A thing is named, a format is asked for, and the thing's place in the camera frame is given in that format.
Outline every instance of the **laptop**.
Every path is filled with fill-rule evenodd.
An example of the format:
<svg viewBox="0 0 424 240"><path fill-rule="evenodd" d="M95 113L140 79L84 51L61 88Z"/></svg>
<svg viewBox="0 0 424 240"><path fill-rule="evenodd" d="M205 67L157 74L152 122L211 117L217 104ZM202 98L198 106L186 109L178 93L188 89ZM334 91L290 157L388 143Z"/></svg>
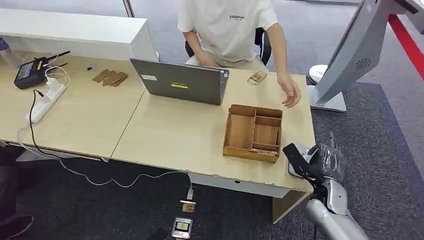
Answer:
<svg viewBox="0 0 424 240"><path fill-rule="evenodd" d="M227 69L130 60L150 94L205 104L222 103L229 75Z"/></svg>

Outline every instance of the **white t-shirt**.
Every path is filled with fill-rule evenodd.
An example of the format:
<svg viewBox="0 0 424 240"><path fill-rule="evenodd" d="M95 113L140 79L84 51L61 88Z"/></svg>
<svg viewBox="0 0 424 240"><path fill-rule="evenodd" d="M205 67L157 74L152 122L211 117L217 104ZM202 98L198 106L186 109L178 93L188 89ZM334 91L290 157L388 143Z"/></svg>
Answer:
<svg viewBox="0 0 424 240"><path fill-rule="evenodd" d="M203 50L227 61L251 61L256 28L277 23L271 0L180 0L178 29L197 32Z"/></svg>

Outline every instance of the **person's hand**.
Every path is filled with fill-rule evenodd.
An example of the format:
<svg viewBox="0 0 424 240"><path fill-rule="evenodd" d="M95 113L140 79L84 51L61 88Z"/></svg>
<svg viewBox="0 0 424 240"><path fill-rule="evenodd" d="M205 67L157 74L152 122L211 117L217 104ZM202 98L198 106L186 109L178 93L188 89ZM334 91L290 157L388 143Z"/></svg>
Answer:
<svg viewBox="0 0 424 240"><path fill-rule="evenodd" d="M200 65L205 67L215 67L218 68L218 64L206 53L201 52L196 55L197 60L199 60Z"/></svg>
<svg viewBox="0 0 424 240"><path fill-rule="evenodd" d="M294 107L301 100L301 91L298 84L293 81L289 73L277 73L277 82L287 95L287 99L282 102L287 108Z"/></svg>

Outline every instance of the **light wood tabletop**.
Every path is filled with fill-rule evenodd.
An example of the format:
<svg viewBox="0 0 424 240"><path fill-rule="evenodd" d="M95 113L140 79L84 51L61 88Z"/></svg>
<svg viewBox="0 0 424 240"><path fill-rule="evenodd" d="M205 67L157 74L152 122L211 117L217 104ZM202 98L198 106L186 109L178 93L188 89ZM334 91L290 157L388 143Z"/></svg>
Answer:
<svg viewBox="0 0 424 240"><path fill-rule="evenodd" d="M278 186L304 193L311 185L288 173L284 154L275 164L223 156L228 108L232 104L282 109L282 146L315 144L305 76L292 75L302 93L300 103L287 109L285 93L268 76L258 85L251 71L230 69L221 106L151 95L142 96L112 158L159 168Z"/></svg>
<svg viewBox="0 0 424 240"><path fill-rule="evenodd" d="M26 60L42 54L21 53ZM62 56L55 65L68 63L64 68L71 83L47 113L34 127L36 143L48 149L89 156L109 158L145 91L138 74L129 61L88 57ZM96 71L89 72L87 67ZM102 86L92 81L104 69L124 72L129 77L118 87ZM0 59L0 140L16 142L17 133L28 126L25 115L33 102L33 89L46 92L41 84L25 90L14 85L17 69ZM22 134L22 141L32 145L31 132Z"/></svg>

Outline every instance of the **power strip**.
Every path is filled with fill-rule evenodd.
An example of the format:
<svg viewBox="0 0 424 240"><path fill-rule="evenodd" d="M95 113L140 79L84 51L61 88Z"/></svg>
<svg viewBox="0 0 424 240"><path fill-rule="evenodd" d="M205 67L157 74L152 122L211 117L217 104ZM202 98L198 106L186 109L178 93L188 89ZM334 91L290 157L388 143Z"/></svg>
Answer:
<svg viewBox="0 0 424 240"><path fill-rule="evenodd" d="M44 97L35 103L34 108L32 109L32 124L39 123L66 90L65 85L60 84L58 80L52 77L48 78L47 84L49 87L48 92L44 95ZM25 118L27 121L30 121L29 112Z"/></svg>

